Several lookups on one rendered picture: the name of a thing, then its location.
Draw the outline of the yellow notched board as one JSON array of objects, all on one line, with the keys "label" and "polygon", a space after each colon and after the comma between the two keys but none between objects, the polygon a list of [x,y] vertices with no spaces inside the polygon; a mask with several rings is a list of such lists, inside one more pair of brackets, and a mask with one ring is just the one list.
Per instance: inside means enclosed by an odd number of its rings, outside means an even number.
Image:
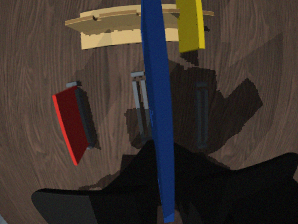
[{"label": "yellow notched board", "polygon": [[201,0],[176,0],[180,8],[178,20],[178,52],[205,49],[204,15]]}]

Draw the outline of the blue board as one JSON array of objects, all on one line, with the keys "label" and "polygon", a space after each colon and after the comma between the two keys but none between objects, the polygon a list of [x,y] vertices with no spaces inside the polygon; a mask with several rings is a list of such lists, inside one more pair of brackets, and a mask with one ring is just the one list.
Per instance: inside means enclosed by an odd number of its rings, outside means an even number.
[{"label": "blue board", "polygon": [[156,148],[158,184],[165,222],[174,221],[174,137],[169,60],[161,0],[141,0],[141,39],[145,60],[150,132]]}]

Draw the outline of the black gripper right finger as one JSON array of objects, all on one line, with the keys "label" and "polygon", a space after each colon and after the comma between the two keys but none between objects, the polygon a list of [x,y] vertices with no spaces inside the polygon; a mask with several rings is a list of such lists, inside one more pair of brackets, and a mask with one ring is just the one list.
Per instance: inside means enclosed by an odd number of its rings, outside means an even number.
[{"label": "black gripper right finger", "polygon": [[298,153],[287,152],[231,171],[174,143],[174,200],[184,224],[223,224],[231,204],[278,181],[293,177]]}]

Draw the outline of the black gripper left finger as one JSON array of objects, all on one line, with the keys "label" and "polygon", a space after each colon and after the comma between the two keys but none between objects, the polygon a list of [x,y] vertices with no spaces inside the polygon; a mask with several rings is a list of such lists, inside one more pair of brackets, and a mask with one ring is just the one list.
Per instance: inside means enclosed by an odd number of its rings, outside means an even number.
[{"label": "black gripper left finger", "polygon": [[158,171],[153,139],[101,190],[39,189],[32,204],[48,224],[157,224]]}]

